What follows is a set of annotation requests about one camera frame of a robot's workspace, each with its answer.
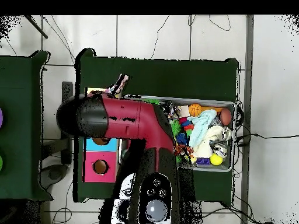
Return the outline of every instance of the gray bin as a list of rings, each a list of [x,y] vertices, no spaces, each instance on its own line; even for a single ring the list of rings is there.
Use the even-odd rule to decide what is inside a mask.
[[[125,99],[131,100],[145,100],[145,99],[157,99],[160,101],[171,100],[174,106],[184,106],[191,105],[192,103],[198,103],[203,107],[226,107],[232,113],[232,122],[228,125],[228,127],[232,130],[232,138],[227,142],[227,150],[228,155],[225,160],[219,166],[214,165],[198,165],[197,167],[192,167],[195,171],[209,171],[209,172],[228,172],[232,170],[234,166],[234,145],[235,145],[235,136],[236,136],[236,127],[235,120],[237,116],[237,106],[234,102],[230,101],[216,101],[216,100],[193,100],[193,99],[183,99],[183,98],[170,98],[170,97],[155,97],[155,96],[139,96],[132,97],[126,95]]]

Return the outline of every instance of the light blue cloth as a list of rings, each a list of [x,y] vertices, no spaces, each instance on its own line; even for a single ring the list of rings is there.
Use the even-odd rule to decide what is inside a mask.
[[[214,109],[203,111],[197,117],[188,117],[194,124],[194,129],[190,135],[189,146],[194,148],[199,145],[207,133],[208,126],[211,124],[212,120],[217,116],[217,112]]]

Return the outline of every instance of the purple ball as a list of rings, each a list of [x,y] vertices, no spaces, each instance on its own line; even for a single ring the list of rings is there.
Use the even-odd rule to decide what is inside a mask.
[[[0,128],[1,128],[2,123],[3,123],[3,114],[2,114],[2,110],[0,108]]]

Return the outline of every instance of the pink box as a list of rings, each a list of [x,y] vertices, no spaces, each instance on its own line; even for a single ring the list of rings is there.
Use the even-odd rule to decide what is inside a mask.
[[[116,156],[117,156],[117,152],[86,151],[85,182],[115,183]],[[109,168],[105,174],[97,174],[93,170],[93,164],[97,160],[105,160],[107,162]]]

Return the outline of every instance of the brown egg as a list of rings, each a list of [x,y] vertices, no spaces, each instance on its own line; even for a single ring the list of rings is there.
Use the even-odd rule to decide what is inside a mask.
[[[106,145],[109,143],[110,138],[92,138],[92,140],[97,145]]]
[[[223,108],[220,112],[220,121],[222,125],[228,125],[232,120],[231,112],[227,108]]]

